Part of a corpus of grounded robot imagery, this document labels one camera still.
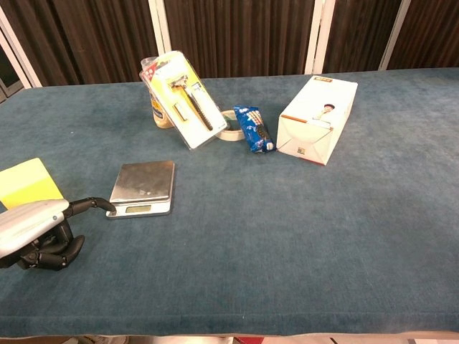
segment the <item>table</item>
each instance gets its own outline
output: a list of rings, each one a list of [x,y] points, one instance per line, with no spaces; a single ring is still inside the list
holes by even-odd
[[[0,169],[40,157],[69,200],[110,197],[123,163],[173,160],[168,216],[70,219],[60,272],[0,271],[0,337],[459,331],[459,69],[359,83],[327,166],[245,141],[193,152],[141,83],[46,87],[0,105]],[[205,80],[271,136],[309,76]]]

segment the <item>label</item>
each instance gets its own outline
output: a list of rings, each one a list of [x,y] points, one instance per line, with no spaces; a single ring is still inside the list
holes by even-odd
[[[327,81],[327,82],[332,82],[333,81],[333,79],[330,79],[328,77],[314,77],[314,80]]]

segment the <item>cardboard box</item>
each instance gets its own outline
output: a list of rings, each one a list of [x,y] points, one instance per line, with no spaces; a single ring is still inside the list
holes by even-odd
[[[356,90],[356,82],[312,76],[280,114],[278,151],[326,165]]]

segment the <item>brown curtain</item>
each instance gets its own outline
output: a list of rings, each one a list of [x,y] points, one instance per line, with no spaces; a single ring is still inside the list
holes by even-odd
[[[323,72],[377,70],[401,0],[336,0]]]
[[[0,0],[40,82],[139,81],[158,50],[148,0]]]
[[[313,0],[164,0],[172,49],[200,77],[303,74]]]
[[[411,0],[388,70],[459,67],[459,1]]]

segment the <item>robotic hand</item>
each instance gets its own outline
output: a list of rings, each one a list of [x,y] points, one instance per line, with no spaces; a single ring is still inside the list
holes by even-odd
[[[115,211],[105,199],[90,197],[35,201],[0,214],[0,268],[61,270],[75,260],[85,242],[73,237],[67,219],[89,208]]]

